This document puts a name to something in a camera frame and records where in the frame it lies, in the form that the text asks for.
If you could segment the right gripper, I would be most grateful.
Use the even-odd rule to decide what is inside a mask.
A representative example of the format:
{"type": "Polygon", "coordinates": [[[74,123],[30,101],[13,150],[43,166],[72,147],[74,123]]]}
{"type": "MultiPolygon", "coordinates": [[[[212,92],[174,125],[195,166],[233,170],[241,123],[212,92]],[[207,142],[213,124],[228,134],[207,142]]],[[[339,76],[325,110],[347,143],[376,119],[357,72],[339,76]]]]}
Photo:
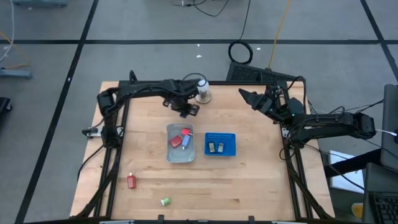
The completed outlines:
{"type": "Polygon", "coordinates": [[[258,94],[256,91],[249,92],[242,88],[238,91],[253,110],[257,109],[263,114],[272,114],[273,116],[288,115],[288,106],[280,102],[280,98],[284,97],[285,93],[284,88],[280,85],[266,86],[266,90],[262,94],[258,94]]]}

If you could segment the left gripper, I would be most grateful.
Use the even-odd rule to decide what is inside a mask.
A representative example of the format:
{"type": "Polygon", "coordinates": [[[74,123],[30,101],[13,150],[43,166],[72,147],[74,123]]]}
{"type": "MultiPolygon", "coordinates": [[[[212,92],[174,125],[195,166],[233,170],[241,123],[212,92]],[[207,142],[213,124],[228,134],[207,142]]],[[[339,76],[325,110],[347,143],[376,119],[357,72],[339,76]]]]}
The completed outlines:
{"type": "Polygon", "coordinates": [[[176,95],[173,93],[164,93],[162,94],[163,106],[170,108],[173,111],[181,112],[180,117],[186,118],[189,115],[196,116],[200,110],[200,107],[195,104],[190,104],[188,100],[191,98],[191,95],[176,95]]]}

